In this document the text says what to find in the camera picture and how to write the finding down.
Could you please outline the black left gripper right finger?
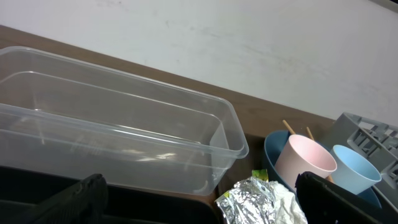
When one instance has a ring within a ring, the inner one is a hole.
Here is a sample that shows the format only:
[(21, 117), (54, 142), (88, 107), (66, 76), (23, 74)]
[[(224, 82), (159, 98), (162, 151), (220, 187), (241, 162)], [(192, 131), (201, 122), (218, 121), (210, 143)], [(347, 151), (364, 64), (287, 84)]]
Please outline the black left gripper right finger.
[(312, 173), (298, 175), (298, 202), (309, 223), (382, 223), (382, 210)]

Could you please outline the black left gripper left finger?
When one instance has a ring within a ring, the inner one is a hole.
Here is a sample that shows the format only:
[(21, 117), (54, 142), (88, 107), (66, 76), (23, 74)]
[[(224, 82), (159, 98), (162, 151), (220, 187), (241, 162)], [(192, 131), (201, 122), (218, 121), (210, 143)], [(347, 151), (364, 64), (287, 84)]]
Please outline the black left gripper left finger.
[(97, 223), (108, 204), (108, 187), (93, 174), (18, 216), (19, 223)]

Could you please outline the foil snack wrapper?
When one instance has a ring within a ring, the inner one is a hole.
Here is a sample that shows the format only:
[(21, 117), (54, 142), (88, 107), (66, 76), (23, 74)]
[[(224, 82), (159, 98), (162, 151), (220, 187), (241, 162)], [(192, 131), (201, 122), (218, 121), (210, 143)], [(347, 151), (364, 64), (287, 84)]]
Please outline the foil snack wrapper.
[(252, 176), (234, 184), (215, 200), (230, 224), (274, 224), (275, 195), (265, 169), (253, 170)]

